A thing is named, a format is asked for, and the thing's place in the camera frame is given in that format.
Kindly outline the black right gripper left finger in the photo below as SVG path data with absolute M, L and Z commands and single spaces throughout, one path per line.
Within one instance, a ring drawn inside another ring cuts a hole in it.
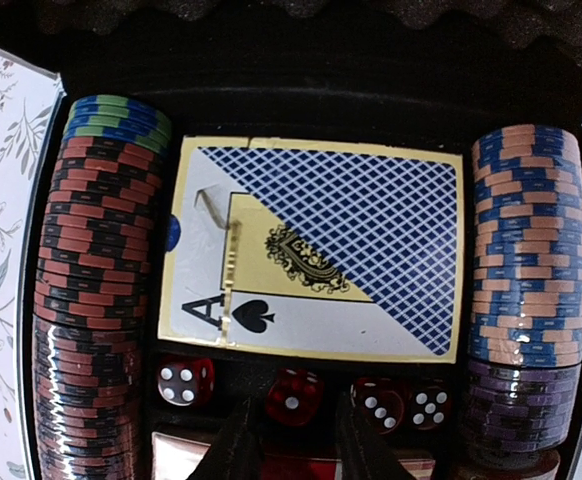
M 252 398 L 237 405 L 189 480 L 261 479 L 262 452 Z

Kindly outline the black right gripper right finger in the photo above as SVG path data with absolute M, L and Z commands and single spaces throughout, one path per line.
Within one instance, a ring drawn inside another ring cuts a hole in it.
M 404 478 L 404 468 L 395 453 L 345 393 L 337 401 L 335 436 L 343 479 Z

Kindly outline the aluminium poker case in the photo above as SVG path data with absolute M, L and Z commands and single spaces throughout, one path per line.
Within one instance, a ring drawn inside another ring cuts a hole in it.
M 70 101 L 111 94 L 139 100 L 172 122 L 151 237 L 149 303 L 142 335 L 141 459 L 160 426 L 220 432 L 252 398 L 266 449 L 338 453 L 338 397 L 365 371 L 409 380 L 465 377 L 465 327 L 473 289 L 471 146 L 514 124 L 575 134 L 582 153 L 582 1 L 23 1 L 20 42 L 56 69 Z M 37 455 L 32 397 L 32 298 L 42 220 L 69 108 L 61 102 L 35 181 L 25 235 L 18 372 L 25 436 Z M 464 178 L 464 279 L 452 364 L 330 361 L 187 347 L 156 333 L 164 241 L 184 138 L 284 137 L 459 155 Z M 209 358 L 214 393 L 200 407 L 167 403 L 157 388 L 163 357 Z M 314 418 L 289 427 L 265 412 L 280 369 L 325 384 Z

